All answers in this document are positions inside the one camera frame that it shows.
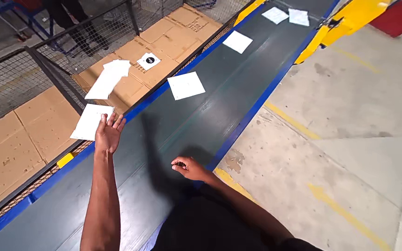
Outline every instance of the wire mesh fence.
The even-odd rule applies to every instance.
[[[70,73],[80,73],[133,39],[128,1],[34,48]]]
[[[231,18],[247,1],[216,0],[200,2],[189,0],[192,5],[210,18],[226,23],[213,39],[199,48],[197,53],[179,66],[174,73],[189,64],[233,27]],[[31,49],[21,50],[0,60],[0,117],[26,101],[55,85],[74,102],[75,109],[84,109],[85,91],[75,83],[71,74],[77,74],[92,66],[109,53],[132,40],[140,31],[145,31],[162,17],[183,5],[182,0],[133,0],[122,1],[113,8],[81,24],[70,28]],[[82,141],[71,152],[76,155],[91,141]],[[59,170],[52,166],[44,175],[22,190],[13,200],[0,208],[0,217],[28,196],[50,176]]]
[[[187,0],[198,11],[206,14],[219,23],[226,23],[234,14],[250,0]]]
[[[0,118],[52,86],[24,50],[0,60]]]

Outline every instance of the concrete floor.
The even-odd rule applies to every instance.
[[[293,66],[216,173],[319,248],[402,251],[402,36]]]

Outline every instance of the conveyor belt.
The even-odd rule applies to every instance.
[[[196,71],[206,92],[175,101],[165,83],[126,115],[114,155],[121,205],[121,250],[137,250],[193,188],[170,161],[191,155],[209,169],[263,104],[315,34],[333,0],[269,2],[235,29],[253,39],[239,54],[225,35],[179,74]],[[277,6],[310,11],[310,26],[275,25],[261,13]],[[89,200],[94,144],[36,191],[35,203],[0,230],[0,250],[78,250]]]

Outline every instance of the fingers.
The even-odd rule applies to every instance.
[[[125,126],[125,123],[126,123],[126,118],[123,118],[122,121],[120,122],[119,127],[117,128],[117,130],[118,130],[119,132],[122,132],[123,127]]]
[[[111,114],[111,116],[108,119],[107,125],[112,126],[115,118],[116,118],[116,113],[113,112],[113,114]]]
[[[121,121],[122,121],[122,116],[119,116],[117,118],[116,122],[114,123],[113,128],[117,129],[119,127]]]
[[[180,167],[180,166],[178,166],[178,165],[173,165],[171,168],[172,168],[173,170],[175,170],[175,171],[178,171],[180,174],[182,174],[182,175],[184,175],[184,176],[185,176],[185,174],[188,172],[187,169],[184,169],[184,168],[182,168],[182,167]]]
[[[184,164],[187,165],[188,161],[190,161],[190,160],[191,160],[190,158],[178,156],[178,157],[176,157],[176,159],[174,159],[174,160],[171,162],[171,164],[174,165],[174,164],[176,164],[176,163],[178,163],[178,162],[182,162],[182,163],[184,163]]]
[[[106,126],[106,117],[108,115],[106,113],[102,114],[100,117],[99,126],[97,127],[97,131],[103,130]]]

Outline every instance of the black trouser leg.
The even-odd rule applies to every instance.
[[[68,29],[75,25],[70,16],[67,14],[60,0],[42,0],[42,4],[44,8],[47,9],[49,15],[55,20],[57,25],[59,25],[60,27]],[[82,36],[80,31],[75,29],[70,31],[69,34],[72,37],[72,39],[74,39],[74,41],[77,43],[77,45],[86,54],[88,54],[89,56],[93,54],[91,52],[89,44],[86,42],[86,39],[84,38],[84,36]]]
[[[83,22],[88,19],[87,14],[84,12],[78,0],[61,0],[61,3],[79,22]],[[100,36],[100,34],[94,28],[92,22],[84,24],[83,27],[88,32],[89,37],[92,41],[102,45],[105,50],[108,49],[108,41],[106,40],[106,38]]]

